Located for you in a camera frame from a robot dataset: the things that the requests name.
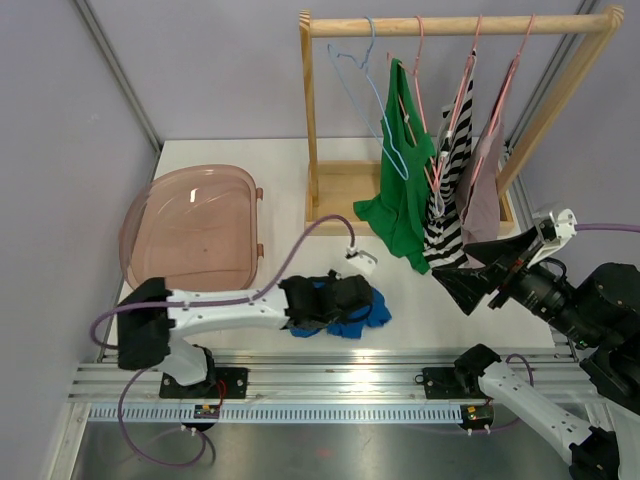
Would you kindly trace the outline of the black white striped tank top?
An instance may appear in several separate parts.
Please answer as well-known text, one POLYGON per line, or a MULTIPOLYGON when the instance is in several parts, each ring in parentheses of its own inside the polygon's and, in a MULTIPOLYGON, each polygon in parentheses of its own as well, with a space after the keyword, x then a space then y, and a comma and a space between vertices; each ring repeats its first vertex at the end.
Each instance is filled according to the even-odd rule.
POLYGON ((442 108, 436 144, 439 189, 429 196, 423 222, 423 256, 432 269, 457 268, 467 262, 455 194, 471 157, 476 60, 477 49, 473 48, 454 99, 442 108))

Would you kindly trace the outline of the blue tank top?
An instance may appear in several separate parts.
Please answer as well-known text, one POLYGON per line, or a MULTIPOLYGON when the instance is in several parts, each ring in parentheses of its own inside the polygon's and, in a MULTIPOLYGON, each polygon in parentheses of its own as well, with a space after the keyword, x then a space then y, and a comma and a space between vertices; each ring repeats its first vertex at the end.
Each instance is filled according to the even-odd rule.
POLYGON ((291 321, 288 331, 297 338, 309 338, 326 331, 328 335, 359 340, 366 328, 381 328, 389 323, 392 314, 385 298, 361 276, 329 281, 315 279, 314 293, 321 300, 328 300, 329 309, 322 316, 301 321, 291 321))

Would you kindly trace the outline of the green tank top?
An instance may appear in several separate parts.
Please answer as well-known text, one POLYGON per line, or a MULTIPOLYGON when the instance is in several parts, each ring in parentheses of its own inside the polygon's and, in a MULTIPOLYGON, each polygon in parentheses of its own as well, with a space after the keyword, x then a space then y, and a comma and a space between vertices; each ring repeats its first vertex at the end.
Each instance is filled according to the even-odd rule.
POLYGON ((430 269, 424 254, 423 223, 431 193, 425 167, 436 151, 414 106, 406 70, 397 58, 391 60, 381 127, 379 193, 369 200, 356 201, 353 210, 392 255, 407 259, 415 271, 424 274, 430 269))

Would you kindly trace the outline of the pink hanger of striped top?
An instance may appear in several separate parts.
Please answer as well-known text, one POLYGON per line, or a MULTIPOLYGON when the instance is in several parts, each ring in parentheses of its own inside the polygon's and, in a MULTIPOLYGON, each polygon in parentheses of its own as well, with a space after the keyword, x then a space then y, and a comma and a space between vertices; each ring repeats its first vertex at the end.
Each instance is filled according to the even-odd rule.
POLYGON ((437 134, 436 166, 433 170, 436 190, 428 203, 430 219, 447 215, 454 201, 455 191, 471 155, 473 81, 477 47, 483 17, 476 22, 471 50, 454 99, 442 109, 442 123, 437 134))

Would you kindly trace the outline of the pink hanger of green top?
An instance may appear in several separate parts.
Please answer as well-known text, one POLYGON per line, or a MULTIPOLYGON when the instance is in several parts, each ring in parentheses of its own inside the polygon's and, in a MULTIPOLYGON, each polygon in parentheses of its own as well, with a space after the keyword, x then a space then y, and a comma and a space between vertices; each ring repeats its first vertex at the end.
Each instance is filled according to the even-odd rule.
MULTIPOLYGON (((409 70, 407 67, 405 67, 402 62, 400 62, 400 66, 402 69, 404 69, 407 73, 409 73, 409 75, 413 78, 414 80, 414 89, 415 89, 415 93, 416 93, 416 99, 417 99, 417 105, 418 105, 418 112, 419 112, 419 118, 422 124, 422 128, 423 128, 423 132, 424 134, 428 133, 428 122, 426 120, 425 117, 425 112, 424 112, 424 107, 423 107, 423 103, 422 103, 422 94, 421 94, 421 88, 420 88, 420 81, 419 81, 419 67, 420 67, 420 60, 421 60, 421 54, 422 54, 422 49, 424 46, 424 23, 423 23, 423 18, 419 15, 415 16, 417 22, 418 22, 418 26, 419 26, 419 35, 420 35, 420 40, 419 40, 419 46, 418 46, 418 50, 415 56, 415 60, 414 60, 414 65, 412 70, 409 70)), ((392 60, 393 60, 393 55, 390 51, 387 51, 386 53, 386 60, 388 63, 389 68, 391 68, 391 64, 392 64, 392 60)), ((409 133, 411 135, 412 141, 414 143, 414 146, 417 146, 417 139, 415 136, 415 132, 413 131, 412 128, 412 124, 410 122, 411 116, 409 114, 409 112, 407 111, 402 99, 399 100, 399 105, 400 105, 400 109, 401 112, 403 114, 403 122, 404 124, 408 127, 409 129, 409 133)), ((431 167, 435 167, 435 159, 433 156, 429 157, 429 162, 431 167)), ((436 190, 436 180, 435 178, 433 178, 433 172, 430 173, 429 169, 427 166, 424 167, 424 173, 425 173, 425 177, 428 181, 428 184, 430 186, 431 191, 435 191, 436 190)))

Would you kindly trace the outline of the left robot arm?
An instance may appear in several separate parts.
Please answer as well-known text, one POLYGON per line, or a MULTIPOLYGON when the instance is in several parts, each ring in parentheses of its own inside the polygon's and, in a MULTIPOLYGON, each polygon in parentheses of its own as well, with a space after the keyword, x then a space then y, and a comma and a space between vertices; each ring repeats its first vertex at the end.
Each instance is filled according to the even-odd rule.
POLYGON ((361 275, 295 275, 262 291, 171 290, 161 277, 133 290, 116 308, 117 363, 126 371, 158 368, 195 398, 215 388, 213 356, 186 339, 211 331, 262 328, 317 331, 359 321, 374 306, 361 275))

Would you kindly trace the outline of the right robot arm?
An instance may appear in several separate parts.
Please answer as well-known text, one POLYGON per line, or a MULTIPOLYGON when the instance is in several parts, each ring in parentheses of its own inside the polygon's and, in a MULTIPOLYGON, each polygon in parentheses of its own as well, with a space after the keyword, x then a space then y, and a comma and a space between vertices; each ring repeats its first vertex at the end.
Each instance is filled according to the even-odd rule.
POLYGON ((546 268, 581 227, 545 221, 508 239, 474 243, 477 268, 437 267, 432 276, 471 314, 490 295, 498 309, 513 300, 585 352, 578 366, 606 402, 611 429, 583 421, 522 380, 507 360, 477 344, 452 368, 455 388, 504 404, 564 460, 574 479, 639 476, 639 270, 599 265, 579 286, 546 268))

